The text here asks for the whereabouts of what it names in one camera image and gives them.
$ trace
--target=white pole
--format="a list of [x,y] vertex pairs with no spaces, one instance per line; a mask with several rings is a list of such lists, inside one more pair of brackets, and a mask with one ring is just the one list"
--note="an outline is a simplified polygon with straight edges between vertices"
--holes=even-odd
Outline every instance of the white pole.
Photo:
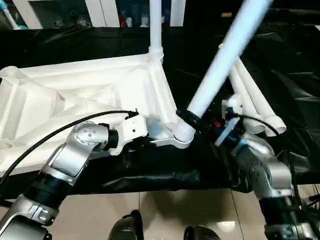
[[119,23],[116,0],[99,0],[99,1],[101,4],[105,25],[111,28],[119,28],[120,23]]
[[[287,130],[285,123],[275,114],[240,58],[235,61],[234,65],[257,112],[263,117],[264,121],[274,127],[279,134],[285,132]],[[265,128],[265,134],[268,137],[275,136],[275,133],[268,127]]]
[[100,0],[85,0],[92,26],[95,28],[106,27],[105,15]]
[[12,0],[29,29],[43,29],[40,20],[28,0]]
[[14,20],[14,18],[11,16],[9,10],[8,10],[7,8],[4,8],[4,9],[2,9],[2,10],[3,10],[3,13],[4,13],[4,15],[6,16],[6,18],[9,20],[12,28],[13,28],[14,30],[19,29],[19,26],[17,25],[17,23],[16,23],[16,21]]
[[150,47],[149,59],[162,60],[164,51],[161,44],[162,11],[161,0],[150,0]]
[[171,0],[170,27],[184,25],[186,0]]
[[[272,0],[246,0],[242,4],[223,40],[224,45],[215,55],[187,108],[189,111],[200,118],[203,116],[225,82],[235,59],[241,55],[262,21],[271,2]],[[180,120],[173,134],[179,141],[189,142],[193,139],[195,132],[196,130],[190,125]]]
[[[264,119],[257,113],[254,103],[252,102],[235,66],[231,68],[229,78],[234,93],[241,96],[243,114],[263,121]],[[244,119],[243,125],[245,130],[252,134],[259,134],[265,130],[264,124],[252,119]]]

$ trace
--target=tile floor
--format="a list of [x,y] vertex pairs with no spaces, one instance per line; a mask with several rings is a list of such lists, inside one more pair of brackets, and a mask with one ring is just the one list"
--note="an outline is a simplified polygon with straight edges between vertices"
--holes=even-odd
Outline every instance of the tile floor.
[[[311,185],[299,189],[302,198],[314,194]],[[146,240],[183,240],[189,225],[209,227],[222,240],[266,240],[255,195],[229,189],[69,196],[49,231],[54,240],[106,240],[133,209],[140,209]]]

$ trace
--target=black cable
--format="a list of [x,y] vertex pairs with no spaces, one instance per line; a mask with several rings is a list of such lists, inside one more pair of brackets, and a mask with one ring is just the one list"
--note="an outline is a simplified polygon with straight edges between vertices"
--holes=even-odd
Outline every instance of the black cable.
[[79,123],[82,123],[84,121],[87,121],[89,119],[93,119],[99,116],[103,116],[103,115],[109,115],[109,114],[137,114],[137,112],[134,111],[127,111],[127,110],[114,110],[114,111],[103,111],[103,112],[99,112],[99,113],[95,113],[83,118],[80,118],[76,121],[73,121],[63,127],[60,127],[59,129],[55,130],[54,132],[48,134],[47,136],[43,137],[41,140],[39,140],[38,142],[36,142],[34,145],[32,145],[28,150],[26,150],[20,157],[18,157],[14,163],[6,170],[6,172],[4,173],[3,177],[0,180],[0,205],[2,204],[1,202],[3,202],[3,205],[10,205],[9,203],[11,203],[10,201],[5,201],[2,198],[2,192],[4,190],[4,186],[6,184],[6,182],[9,179],[9,175],[12,173],[12,171],[16,168],[16,166],[26,157],[28,156],[33,150],[35,150],[37,147],[39,147],[41,144],[43,144],[44,142],[46,142],[47,140],[49,140],[50,138],[52,138],[53,136],[57,135],[58,133],[74,126],[77,125]]
[[12,206],[13,202],[8,201],[8,200],[4,200],[4,199],[0,199],[0,206],[4,207],[4,208],[10,208]]
[[310,207],[312,207],[313,205],[315,205],[315,204],[317,204],[317,203],[319,203],[319,202],[320,202],[320,199],[314,200],[313,202],[309,203],[309,204],[307,205],[307,207],[310,208]]
[[309,196],[308,199],[311,201],[311,203],[307,204],[306,207],[307,208],[317,208],[317,206],[313,207],[314,204],[316,204],[318,202],[318,199],[319,199],[319,195],[316,191],[318,191],[316,189],[316,185],[315,184],[312,184],[312,188],[313,188],[313,192],[314,192],[314,195],[312,196]]
[[[319,191],[318,191],[318,185],[315,184],[315,190],[316,190],[316,193],[318,194],[319,196]],[[316,207],[318,210],[320,210],[320,201],[318,201],[318,204],[317,204],[317,207]]]
[[232,113],[235,117],[239,117],[241,119],[251,119],[251,120],[255,120],[259,123],[262,123],[264,125],[266,125],[270,130],[272,130],[272,132],[276,135],[276,136],[280,136],[280,133],[273,127],[271,126],[269,123],[263,121],[263,120],[260,120],[258,118],[255,118],[253,116],[248,116],[248,115],[244,115],[244,114],[237,114],[237,113]]
[[[244,115],[244,114],[237,114],[237,113],[234,113],[234,112],[231,112],[230,114],[231,114],[232,117],[239,117],[239,118],[242,118],[242,119],[251,119],[251,120],[257,121],[259,123],[262,123],[262,124],[266,125],[270,130],[272,130],[277,137],[280,136],[280,133],[273,126],[271,126],[269,123],[267,123],[267,122],[265,122],[263,120],[257,119],[257,118],[252,117],[252,116]],[[299,194],[298,184],[297,184],[297,180],[296,180],[296,170],[295,170],[294,164],[291,161],[290,152],[288,153],[288,163],[289,163],[289,168],[290,168],[290,172],[291,172],[291,175],[292,175],[292,186],[293,186],[293,190],[294,190],[294,195],[295,195],[295,197],[296,197],[296,199],[298,201],[298,204],[301,206],[302,205],[302,200],[301,200],[301,197],[300,197],[300,194]]]

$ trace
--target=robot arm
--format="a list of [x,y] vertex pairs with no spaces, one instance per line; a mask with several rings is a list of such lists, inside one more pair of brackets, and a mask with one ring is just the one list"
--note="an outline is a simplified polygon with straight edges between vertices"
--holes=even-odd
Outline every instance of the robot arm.
[[29,189],[21,194],[0,220],[0,240],[51,239],[50,226],[59,207],[87,166],[93,152],[121,153],[125,144],[148,134],[141,115],[109,129],[107,124],[82,122],[72,129],[39,171]]
[[232,151],[245,169],[265,218],[269,240],[317,240],[306,213],[294,198],[292,176],[263,139],[245,133]]
[[306,213],[296,202],[288,166],[276,158],[265,140],[234,129],[242,114],[240,106],[237,95],[222,101],[224,119],[236,113],[226,124],[206,123],[188,110],[177,111],[177,115],[217,147],[224,145],[231,150],[259,200],[269,240],[317,240]]

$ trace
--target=red component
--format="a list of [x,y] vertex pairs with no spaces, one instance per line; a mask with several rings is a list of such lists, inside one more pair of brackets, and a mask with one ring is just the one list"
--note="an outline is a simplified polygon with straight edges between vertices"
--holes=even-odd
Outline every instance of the red component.
[[125,19],[121,15],[119,15],[118,17],[119,17],[120,27],[125,27],[126,26],[125,25]]
[[218,128],[220,128],[220,127],[221,127],[221,123],[220,123],[220,122],[218,122],[218,121],[215,121],[215,122],[214,122],[214,125],[215,125],[216,127],[218,127]]

